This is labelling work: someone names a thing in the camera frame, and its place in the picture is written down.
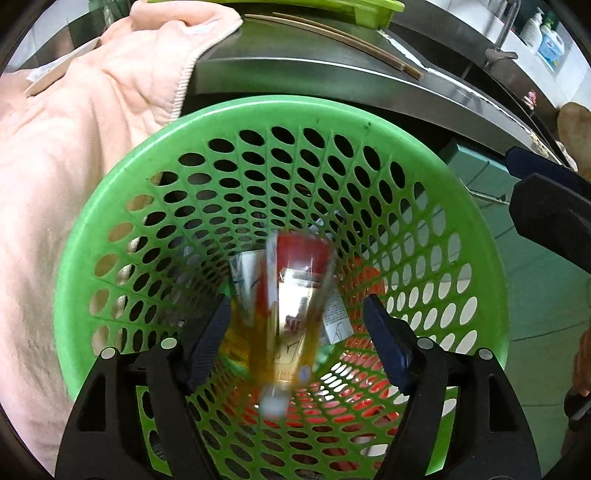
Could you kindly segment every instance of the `green tray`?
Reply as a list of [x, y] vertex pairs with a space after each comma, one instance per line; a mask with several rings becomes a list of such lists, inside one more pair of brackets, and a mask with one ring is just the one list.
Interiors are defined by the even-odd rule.
[[[168, 0], [148, 0], [148, 3]], [[218, 4], [253, 3], [252, 0], [217, 1]], [[261, 4], [284, 4], [298, 7], [330, 10], [348, 17], [360, 27], [384, 28], [390, 25], [394, 12], [404, 12], [404, 4], [398, 0], [258, 0]]]

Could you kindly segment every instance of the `faucet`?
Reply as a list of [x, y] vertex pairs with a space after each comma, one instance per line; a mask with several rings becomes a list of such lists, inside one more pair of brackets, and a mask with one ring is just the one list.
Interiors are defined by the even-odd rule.
[[511, 31], [511, 27], [513, 23], [515, 23], [515, 19], [517, 17], [517, 13], [521, 7], [521, 0], [508, 0], [508, 3], [511, 5], [509, 9], [509, 14], [507, 15], [507, 19], [505, 20], [505, 24], [501, 29], [501, 33], [499, 33], [499, 38], [496, 39], [495, 48], [487, 48], [485, 53], [486, 61], [483, 65], [485, 71], [489, 72], [492, 70], [495, 63], [499, 60], [506, 60], [506, 59], [513, 59], [516, 60], [519, 58], [514, 51], [502, 51], [501, 48], [509, 32]]

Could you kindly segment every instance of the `plastic bottle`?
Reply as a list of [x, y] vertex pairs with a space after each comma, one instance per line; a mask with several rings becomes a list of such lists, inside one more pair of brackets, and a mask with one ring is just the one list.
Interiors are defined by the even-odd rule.
[[540, 28], [543, 36], [538, 54], [540, 54], [552, 70], [555, 70], [562, 55], [564, 55], [564, 42], [560, 38], [560, 35], [549, 27], [547, 29], [544, 28], [544, 25]]
[[521, 31], [521, 40], [523, 40], [533, 52], [538, 51], [538, 48], [542, 45], [543, 34], [540, 27], [542, 26], [543, 13], [542, 9], [538, 7], [536, 14], [525, 23], [525, 26]]

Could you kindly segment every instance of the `pink towel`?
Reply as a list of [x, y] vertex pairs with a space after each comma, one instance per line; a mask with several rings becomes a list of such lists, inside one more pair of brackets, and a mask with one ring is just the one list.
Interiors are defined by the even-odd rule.
[[0, 78], [0, 402], [52, 473], [72, 407], [51, 311], [64, 242], [103, 176], [179, 116], [199, 56], [241, 24], [221, 5], [138, 1], [38, 95], [23, 94], [28, 72]]

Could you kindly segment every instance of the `soap bottle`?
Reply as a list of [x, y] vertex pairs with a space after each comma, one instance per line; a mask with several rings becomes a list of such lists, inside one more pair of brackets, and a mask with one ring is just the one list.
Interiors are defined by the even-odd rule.
[[542, 45], [543, 34], [540, 30], [542, 25], [543, 11], [538, 7], [536, 14], [531, 17], [523, 27], [521, 31], [521, 40], [533, 51], [538, 51], [540, 45]]

